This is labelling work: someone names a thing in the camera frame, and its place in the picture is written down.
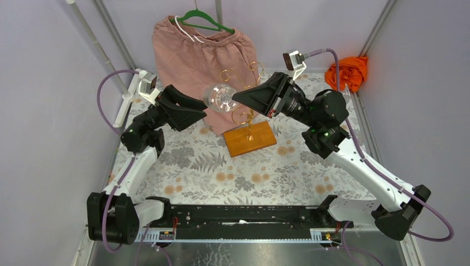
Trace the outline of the wine glass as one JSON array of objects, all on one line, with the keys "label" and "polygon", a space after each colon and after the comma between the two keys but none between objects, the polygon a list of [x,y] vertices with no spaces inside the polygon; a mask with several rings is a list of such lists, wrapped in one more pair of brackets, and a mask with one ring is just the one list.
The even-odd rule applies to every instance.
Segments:
[{"label": "wine glass", "polygon": [[236,89],[226,83],[212,83],[208,85],[202,96],[204,104],[216,112],[230,112],[239,106],[233,100]]}]

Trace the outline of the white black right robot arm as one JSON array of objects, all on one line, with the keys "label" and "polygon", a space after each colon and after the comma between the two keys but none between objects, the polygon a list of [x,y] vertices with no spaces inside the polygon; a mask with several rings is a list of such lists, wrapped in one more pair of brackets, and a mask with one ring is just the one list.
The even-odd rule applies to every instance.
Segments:
[{"label": "white black right robot arm", "polygon": [[374,226],[397,241],[409,233],[431,192],[403,181],[365,153],[353,131],[342,127],[349,116],[342,93],[326,89],[309,100],[293,78],[276,72],[260,86],[235,93],[233,100],[266,117],[283,114],[306,125],[302,137],[308,149],[346,171],[374,196],[372,201],[327,197],[318,213],[321,226]]}]

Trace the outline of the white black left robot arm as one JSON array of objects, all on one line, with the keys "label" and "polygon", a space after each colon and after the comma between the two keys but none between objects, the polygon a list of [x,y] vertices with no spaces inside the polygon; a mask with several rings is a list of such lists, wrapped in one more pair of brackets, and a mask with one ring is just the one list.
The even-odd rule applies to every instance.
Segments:
[{"label": "white black left robot arm", "polygon": [[132,244],[139,230],[152,222],[160,228],[171,223],[166,199],[149,197],[135,204],[132,198],[165,147],[162,127],[183,131],[207,115],[202,100],[183,94],[173,85],[162,90],[139,89],[138,93],[150,105],[120,136],[131,156],[118,176],[101,192],[91,193],[86,201],[88,236],[106,246]]}]

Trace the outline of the orange wooden rack base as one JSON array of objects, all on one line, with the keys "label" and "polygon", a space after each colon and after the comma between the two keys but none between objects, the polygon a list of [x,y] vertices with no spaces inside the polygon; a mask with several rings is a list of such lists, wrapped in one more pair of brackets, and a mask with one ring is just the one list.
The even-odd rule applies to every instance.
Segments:
[{"label": "orange wooden rack base", "polygon": [[264,149],[277,143],[277,139],[267,121],[251,127],[240,127],[223,133],[228,152],[232,158],[249,152]]}]

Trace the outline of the pink shorts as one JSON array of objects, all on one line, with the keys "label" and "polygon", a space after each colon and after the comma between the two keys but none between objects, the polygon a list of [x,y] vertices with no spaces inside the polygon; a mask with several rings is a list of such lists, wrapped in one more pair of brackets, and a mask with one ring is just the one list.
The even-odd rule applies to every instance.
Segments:
[{"label": "pink shorts", "polygon": [[237,91],[259,80],[255,45],[237,29],[204,36],[168,16],[154,25],[152,46],[163,86],[173,85],[195,99],[225,79]]}]

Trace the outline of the floral table mat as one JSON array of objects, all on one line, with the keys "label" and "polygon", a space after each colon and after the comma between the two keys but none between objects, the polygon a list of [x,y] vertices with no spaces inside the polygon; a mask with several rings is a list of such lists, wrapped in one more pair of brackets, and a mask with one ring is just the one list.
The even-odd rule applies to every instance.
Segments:
[{"label": "floral table mat", "polygon": [[305,125],[283,115],[268,122],[276,144],[237,157],[203,121],[181,132],[164,126],[165,148],[133,201],[159,196],[173,204],[318,205],[328,195],[373,198],[344,170],[309,151]]}]

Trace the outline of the orange cloth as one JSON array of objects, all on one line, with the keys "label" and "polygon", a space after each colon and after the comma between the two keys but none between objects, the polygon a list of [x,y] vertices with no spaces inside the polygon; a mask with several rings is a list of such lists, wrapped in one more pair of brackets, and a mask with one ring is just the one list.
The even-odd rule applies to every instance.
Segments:
[{"label": "orange cloth", "polygon": [[337,90],[337,81],[339,81],[340,90],[346,89],[346,86],[353,93],[357,93],[361,85],[367,81],[368,76],[368,57],[347,57],[339,60],[339,76],[336,74],[336,65],[333,64],[325,72],[325,82],[334,90]]}]

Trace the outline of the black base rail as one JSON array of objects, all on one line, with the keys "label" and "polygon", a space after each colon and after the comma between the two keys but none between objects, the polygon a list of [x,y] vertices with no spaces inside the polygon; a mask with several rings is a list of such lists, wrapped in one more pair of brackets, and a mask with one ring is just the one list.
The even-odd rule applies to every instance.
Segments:
[{"label": "black base rail", "polygon": [[170,205],[151,229],[175,241],[328,241],[353,222],[317,206]]}]

